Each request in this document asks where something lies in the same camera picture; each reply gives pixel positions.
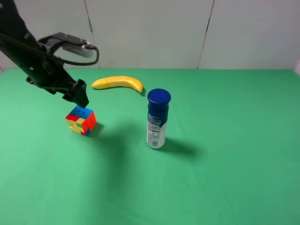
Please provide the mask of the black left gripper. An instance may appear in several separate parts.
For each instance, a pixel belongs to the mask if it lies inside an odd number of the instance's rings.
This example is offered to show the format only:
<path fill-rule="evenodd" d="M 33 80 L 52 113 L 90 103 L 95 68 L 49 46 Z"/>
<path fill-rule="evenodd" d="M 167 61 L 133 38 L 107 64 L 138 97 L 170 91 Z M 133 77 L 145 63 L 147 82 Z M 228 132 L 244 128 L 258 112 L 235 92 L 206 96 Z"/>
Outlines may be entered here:
<path fill-rule="evenodd" d="M 20 51 L 20 68 L 28 75 L 26 81 L 51 94 L 63 94 L 63 99 L 85 108 L 89 104 L 86 82 L 74 80 L 64 69 L 62 59 L 43 50 Z"/>

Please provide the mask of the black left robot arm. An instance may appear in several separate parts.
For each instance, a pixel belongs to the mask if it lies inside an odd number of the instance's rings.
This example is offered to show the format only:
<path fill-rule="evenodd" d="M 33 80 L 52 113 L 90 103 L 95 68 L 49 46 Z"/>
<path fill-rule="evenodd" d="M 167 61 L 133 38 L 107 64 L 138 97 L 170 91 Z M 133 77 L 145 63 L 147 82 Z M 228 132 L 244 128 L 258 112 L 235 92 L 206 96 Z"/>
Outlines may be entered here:
<path fill-rule="evenodd" d="M 74 80 L 64 69 L 68 61 L 54 55 L 64 44 L 86 45 L 76 37 L 57 33 L 41 40 L 27 29 L 12 0 L 0 2 L 0 50 L 24 73 L 26 81 L 80 107 L 89 103 L 86 82 Z"/>

